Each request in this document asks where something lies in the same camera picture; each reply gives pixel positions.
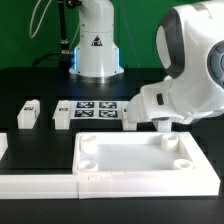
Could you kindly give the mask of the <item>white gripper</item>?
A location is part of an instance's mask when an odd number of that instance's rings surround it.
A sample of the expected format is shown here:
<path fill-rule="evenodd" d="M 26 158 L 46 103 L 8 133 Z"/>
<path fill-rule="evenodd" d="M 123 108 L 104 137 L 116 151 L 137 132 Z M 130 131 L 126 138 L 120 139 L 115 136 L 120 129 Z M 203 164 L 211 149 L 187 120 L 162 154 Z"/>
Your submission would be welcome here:
<path fill-rule="evenodd" d="M 195 114 L 178 111 L 169 96 L 173 79 L 166 77 L 164 81 L 144 85 L 140 93 L 135 95 L 127 105 L 128 120 L 131 123 L 166 121 L 190 124 L 199 120 Z"/>

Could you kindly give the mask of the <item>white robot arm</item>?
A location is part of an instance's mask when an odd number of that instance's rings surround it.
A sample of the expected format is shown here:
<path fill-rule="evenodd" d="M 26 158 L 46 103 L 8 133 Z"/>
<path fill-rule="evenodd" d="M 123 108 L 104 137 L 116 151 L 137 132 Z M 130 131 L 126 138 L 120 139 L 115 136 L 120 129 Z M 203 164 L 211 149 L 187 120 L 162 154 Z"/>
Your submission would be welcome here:
<path fill-rule="evenodd" d="M 124 72 L 113 40 L 109 0 L 79 0 L 80 41 L 70 72 L 105 80 Z M 168 120 L 190 124 L 224 113 L 224 0 L 171 8 L 155 35 L 167 77 L 143 86 L 127 105 L 131 123 Z"/>

